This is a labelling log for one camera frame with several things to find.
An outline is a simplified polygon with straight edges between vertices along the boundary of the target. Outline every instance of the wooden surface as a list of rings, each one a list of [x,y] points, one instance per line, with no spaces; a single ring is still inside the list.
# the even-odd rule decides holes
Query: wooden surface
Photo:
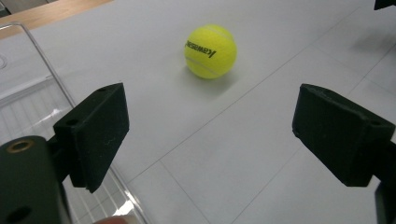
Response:
[[[41,7],[34,7],[0,19],[0,24],[10,21],[20,21],[28,29],[76,15],[92,7],[100,6],[112,0],[59,0]]]

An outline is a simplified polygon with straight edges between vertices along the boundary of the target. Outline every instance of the white table surface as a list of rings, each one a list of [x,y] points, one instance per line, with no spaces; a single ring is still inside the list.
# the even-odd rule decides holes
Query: white table surface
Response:
[[[371,224],[378,180],[345,187],[291,120],[309,83],[396,123],[396,7],[374,2],[115,0],[32,32],[76,102],[124,83],[131,131],[114,165],[152,223]],[[216,80],[183,56],[207,23],[238,47]]]

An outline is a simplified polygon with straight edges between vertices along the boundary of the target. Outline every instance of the transparent plastic bin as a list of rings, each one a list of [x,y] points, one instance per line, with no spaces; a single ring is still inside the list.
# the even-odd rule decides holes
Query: transparent plastic bin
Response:
[[[49,140],[52,125],[75,106],[29,31],[18,22],[0,25],[0,145],[25,135]],[[90,194],[64,181],[73,223],[135,215],[149,223],[135,196],[114,167],[102,186]]]

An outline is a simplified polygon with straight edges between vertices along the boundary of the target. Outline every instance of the tennis ball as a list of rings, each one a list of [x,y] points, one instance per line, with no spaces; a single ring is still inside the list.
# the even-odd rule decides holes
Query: tennis ball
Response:
[[[225,28],[208,24],[190,34],[184,46],[184,56],[187,66],[196,76],[217,78],[233,67],[236,45]]]

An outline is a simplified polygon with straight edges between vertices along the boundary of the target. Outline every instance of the yellow tennis ball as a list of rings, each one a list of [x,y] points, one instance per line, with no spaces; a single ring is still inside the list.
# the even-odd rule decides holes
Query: yellow tennis ball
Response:
[[[225,28],[208,24],[194,30],[184,46],[187,66],[198,77],[217,78],[233,67],[236,45]]]

